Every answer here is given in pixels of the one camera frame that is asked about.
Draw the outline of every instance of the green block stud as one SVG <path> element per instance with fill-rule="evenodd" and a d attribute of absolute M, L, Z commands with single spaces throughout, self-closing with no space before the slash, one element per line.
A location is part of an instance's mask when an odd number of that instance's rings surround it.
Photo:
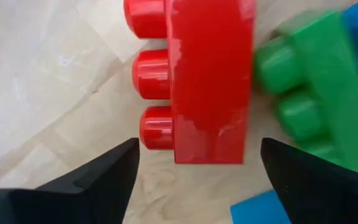
<path fill-rule="evenodd" d="M 299 147 L 358 172 L 358 66 L 338 11 L 284 22 L 255 53 L 256 77 Z"/>

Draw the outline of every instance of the red block stud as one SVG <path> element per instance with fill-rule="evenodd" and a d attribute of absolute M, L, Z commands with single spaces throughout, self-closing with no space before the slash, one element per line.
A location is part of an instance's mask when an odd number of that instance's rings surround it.
<path fill-rule="evenodd" d="M 169 106 L 152 106 L 140 119 L 140 140 L 148 149 L 173 149 Z"/>
<path fill-rule="evenodd" d="M 168 100 L 170 98 L 168 51 L 141 52 L 133 64 L 132 80 L 135 89 L 144 99 Z"/>
<path fill-rule="evenodd" d="M 144 98 L 172 102 L 144 113 L 144 144 L 174 149 L 178 164 L 242 163 L 255 0 L 125 4 L 128 24 L 138 36 L 161 37 L 156 35 L 161 30 L 167 36 L 168 50 L 141 52 L 133 67 L 134 86 Z"/>
<path fill-rule="evenodd" d="M 138 38 L 166 38 L 164 0 L 124 0 L 125 18 Z"/>

